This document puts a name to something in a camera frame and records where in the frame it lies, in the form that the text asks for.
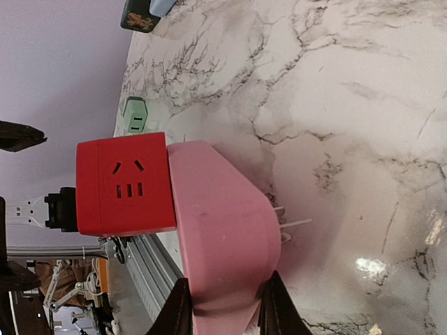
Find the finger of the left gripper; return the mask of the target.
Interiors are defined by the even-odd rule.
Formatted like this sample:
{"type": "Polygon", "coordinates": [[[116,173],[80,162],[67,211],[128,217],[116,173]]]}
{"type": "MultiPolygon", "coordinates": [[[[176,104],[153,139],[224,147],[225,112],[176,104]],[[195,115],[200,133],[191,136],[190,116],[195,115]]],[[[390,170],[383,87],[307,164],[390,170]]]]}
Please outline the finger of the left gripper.
{"type": "Polygon", "coordinates": [[[47,141],[43,131],[32,126],[0,121],[1,150],[18,152],[47,141]]]}

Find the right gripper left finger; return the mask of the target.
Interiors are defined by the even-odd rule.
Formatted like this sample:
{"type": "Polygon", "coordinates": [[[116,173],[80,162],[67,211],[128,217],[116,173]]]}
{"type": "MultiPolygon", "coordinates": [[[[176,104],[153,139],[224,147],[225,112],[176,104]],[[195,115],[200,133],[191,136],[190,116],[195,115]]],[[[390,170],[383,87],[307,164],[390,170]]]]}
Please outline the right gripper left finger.
{"type": "Polygon", "coordinates": [[[192,335],[193,308],[187,278],[179,278],[146,335],[192,335]]]}

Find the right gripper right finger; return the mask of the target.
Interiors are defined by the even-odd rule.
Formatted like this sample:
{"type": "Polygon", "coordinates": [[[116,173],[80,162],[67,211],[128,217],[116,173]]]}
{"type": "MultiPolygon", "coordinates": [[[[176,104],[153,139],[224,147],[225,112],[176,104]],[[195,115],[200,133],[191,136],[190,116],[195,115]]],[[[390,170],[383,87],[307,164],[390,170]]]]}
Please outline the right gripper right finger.
{"type": "Polygon", "coordinates": [[[260,335],[312,335],[278,271],[273,272],[262,294],[258,327],[260,335]]]}

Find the pink triangular power strip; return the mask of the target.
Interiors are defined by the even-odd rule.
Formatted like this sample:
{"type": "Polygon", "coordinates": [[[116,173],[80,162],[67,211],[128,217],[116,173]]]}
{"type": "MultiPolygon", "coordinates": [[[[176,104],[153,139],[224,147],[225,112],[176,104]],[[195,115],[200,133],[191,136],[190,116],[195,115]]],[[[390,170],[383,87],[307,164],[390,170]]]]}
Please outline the pink triangular power strip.
{"type": "Polygon", "coordinates": [[[172,144],[168,160],[197,334],[243,334],[281,253],[267,197],[210,144],[172,144]]]}

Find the red cube socket adapter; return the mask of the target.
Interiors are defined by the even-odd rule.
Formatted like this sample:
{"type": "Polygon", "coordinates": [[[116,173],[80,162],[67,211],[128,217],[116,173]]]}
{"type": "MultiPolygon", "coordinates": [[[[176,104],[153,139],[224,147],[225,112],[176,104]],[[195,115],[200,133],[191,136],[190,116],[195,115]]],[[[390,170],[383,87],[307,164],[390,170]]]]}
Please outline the red cube socket adapter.
{"type": "Polygon", "coordinates": [[[80,234],[127,237],[176,228],[164,133],[80,143],[75,171],[80,234]]]}

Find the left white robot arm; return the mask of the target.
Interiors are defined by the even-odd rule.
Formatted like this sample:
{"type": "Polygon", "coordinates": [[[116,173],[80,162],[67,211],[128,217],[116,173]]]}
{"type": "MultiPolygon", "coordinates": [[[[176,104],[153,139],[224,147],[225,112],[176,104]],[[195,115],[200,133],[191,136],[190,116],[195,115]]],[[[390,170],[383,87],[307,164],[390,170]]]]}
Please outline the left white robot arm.
{"type": "MultiPolygon", "coordinates": [[[[9,121],[1,122],[1,149],[19,152],[47,140],[43,131],[32,126],[9,121]]],[[[62,187],[58,193],[48,193],[19,204],[1,205],[1,219],[12,225],[32,225],[38,228],[77,232],[75,188],[62,187]]]]}

